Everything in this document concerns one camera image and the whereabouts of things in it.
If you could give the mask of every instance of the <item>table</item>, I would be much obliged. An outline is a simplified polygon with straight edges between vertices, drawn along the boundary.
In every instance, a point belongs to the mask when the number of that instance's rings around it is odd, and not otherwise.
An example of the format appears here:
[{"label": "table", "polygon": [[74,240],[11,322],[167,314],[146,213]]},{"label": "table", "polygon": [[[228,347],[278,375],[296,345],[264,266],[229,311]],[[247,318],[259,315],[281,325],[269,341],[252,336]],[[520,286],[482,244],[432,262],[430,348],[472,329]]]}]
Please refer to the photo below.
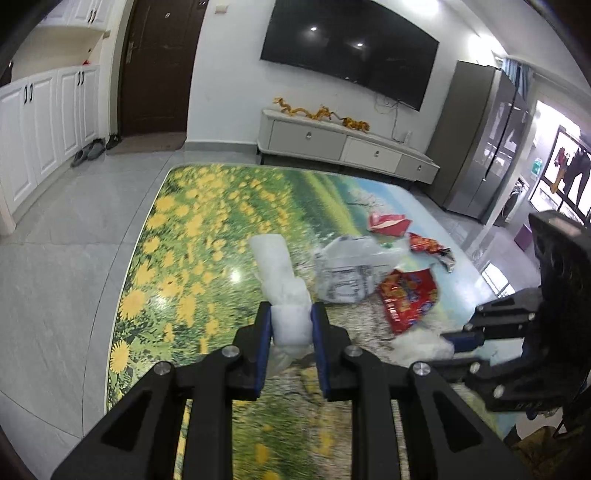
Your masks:
[{"label": "table", "polygon": [[[155,362],[184,365],[232,341],[252,323],[263,300],[247,240],[281,233],[296,274],[313,291],[313,250],[339,235],[366,235],[369,199],[413,220],[410,231],[437,239],[457,259],[455,270],[426,255],[408,254],[402,266],[432,271],[440,300],[424,319],[440,330],[466,323],[477,304],[493,298],[467,256],[419,202],[402,188],[375,181],[275,167],[221,164],[170,171],[148,215],[122,288],[107,374],[111,408]],[[329,306],[330,321],[387,360],[392,335],[380,299]],[[515,346],[492,345],[483,355],[518,356]],[[465,388],[461,395],[500,433],[511,417],[493,416]],[[183,430],[178,466],[184,451]],[[296,362],[267,379],[256,403],[235,402],[237,479],[349,478],[350,406],[327,403],[316,368]],[[180,478],[180,468],[175,478]]]}]

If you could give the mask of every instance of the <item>robotic claw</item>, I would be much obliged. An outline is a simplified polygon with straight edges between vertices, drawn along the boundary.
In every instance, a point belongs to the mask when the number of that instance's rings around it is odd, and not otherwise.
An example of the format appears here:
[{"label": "robotic claw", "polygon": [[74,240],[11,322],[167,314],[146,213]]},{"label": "robotic claw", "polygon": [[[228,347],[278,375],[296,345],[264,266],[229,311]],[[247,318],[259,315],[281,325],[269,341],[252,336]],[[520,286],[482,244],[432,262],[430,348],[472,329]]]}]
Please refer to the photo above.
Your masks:
[{"label": "robotic claw", "polygon": [[[328,401],[352,401],[353,480],[400,479],[391,400],[400,407],[412,479],[527,479],[530,473],[453,391],[463,381],[493,411],[545,411],[589,406],[577,395],[591,367],[591,238],[555,212],[530,216],[542,285],[478,306],[463,331],[445,337],[457,351],[488,339],[524,338],[524,353],[491,366],[480,358],[416,362],[406,369],[351,344],[312,307],[320,388]],[[270,304],[231,345],[200,362],[159,362],[82,439],[53,480],[172,479],[186,400],[193,399],[183,478],[232,479],[232,400],[256,401],[271,342]],[[591,426],[554,473],[560,480],[589,472]]]}]

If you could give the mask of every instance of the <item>tv stand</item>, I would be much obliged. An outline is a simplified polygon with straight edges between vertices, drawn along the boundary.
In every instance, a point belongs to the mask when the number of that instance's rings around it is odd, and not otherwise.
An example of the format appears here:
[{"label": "tv stand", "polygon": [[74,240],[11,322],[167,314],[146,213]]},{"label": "tv stand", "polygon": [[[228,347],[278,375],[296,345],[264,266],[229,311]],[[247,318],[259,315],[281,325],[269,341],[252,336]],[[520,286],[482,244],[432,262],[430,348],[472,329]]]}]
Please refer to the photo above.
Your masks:
[{"label": "tv stand", "polygon": [[349,165],[428,184],[439,170],[426,155],[389,138],[270,109],[262,111],[256,145],[263,154]]}]

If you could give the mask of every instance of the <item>trash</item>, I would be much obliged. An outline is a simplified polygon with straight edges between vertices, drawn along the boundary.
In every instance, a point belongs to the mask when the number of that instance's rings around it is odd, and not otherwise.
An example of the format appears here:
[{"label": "trash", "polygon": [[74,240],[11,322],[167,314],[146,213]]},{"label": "trash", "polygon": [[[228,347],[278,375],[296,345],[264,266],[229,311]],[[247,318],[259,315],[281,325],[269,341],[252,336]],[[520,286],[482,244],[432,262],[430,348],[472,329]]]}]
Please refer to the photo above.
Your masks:
[{"label": "trash", "polygon": [[290,253],[281,235],[253,236],[249,244],[263,295],[271,303],[273,345],[267,375],[273,376],[289,367],[293,359],[310,352],[312,299],[306,282],[294,275]]},{"label": "trash", "polygon": [[405,215],[372,212],[368,218],[368,230],[382,235],[403,236],[411,223]]},{"label": "trash", "polygon": [[389,361],[402,367],[410,367],[419,360],[449,360],[453,358],[453,343],[420,325],[398,335],[390,342],[394,347]]},{"label": "trash", "polygon": [[416,233],[409,232],[410,250],[413,252],[426,252],[434,255],[450,273],[456,266],[456,259],[450,248],[446,248],[432,238],[425,238]]},{"label": "trash", "polygon": [[437,285],[430,269],[416,272],[394,270],[379,286],[386,317],[399,335],[417,323],[437,301]]},{"label": "trash", "polygon": [[340,236],[314,255],[316,294],[332,303],[359,302],[375,291],[404,254],[404,249],[384,248],[371,236]]}]

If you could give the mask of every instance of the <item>cabinet door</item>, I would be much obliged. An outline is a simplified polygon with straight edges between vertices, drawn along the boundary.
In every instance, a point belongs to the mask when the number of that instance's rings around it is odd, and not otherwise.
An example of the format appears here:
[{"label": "cabinet door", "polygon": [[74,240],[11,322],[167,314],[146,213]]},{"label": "cabinet door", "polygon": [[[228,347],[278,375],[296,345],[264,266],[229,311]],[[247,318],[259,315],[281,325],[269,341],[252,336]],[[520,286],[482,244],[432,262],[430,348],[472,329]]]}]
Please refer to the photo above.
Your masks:
[{"label": "cabinet door", "polygon": [[0,183],[11,213],[37,186],[25,138],[27,106],[28,79],[0,89]]},{"label": "cabinet door", "polygon": [[80,132],[82,146],[88,145],[98,135],[97,94],[99,86],[98,67],[82,69],[80,82]]},{"label": "cabinet door", "polygon": [[67,25],[72,14],[73,6],[74,0],[63,0],[43,20],[41,20],[39,25]]},{"label": "cabinet door", "polygon": [[29,101],[25,105],[25,137],[37,183],[41,183],[61,162],[54,142],[56,71],[29,77]]},{"label": "cabinet door", "polygon": [[90,17],[94,13],[93,6],[96,0],[73,0],[72,15],[69,25],[88,26]]},{"label": "cabinet door", "polygon": [[92,15],[92,20],[90,21],[92,28],[98,28],[99,30],[107,29],[112,5],[113,0],[96,0],[94,7],[96,13]]},{"label": "cabinet door", "polygon": [[82,148],[78,115],[80,69],[63,69],[57,72],[56,97],[56,150],[61,162],[66,161]]}]

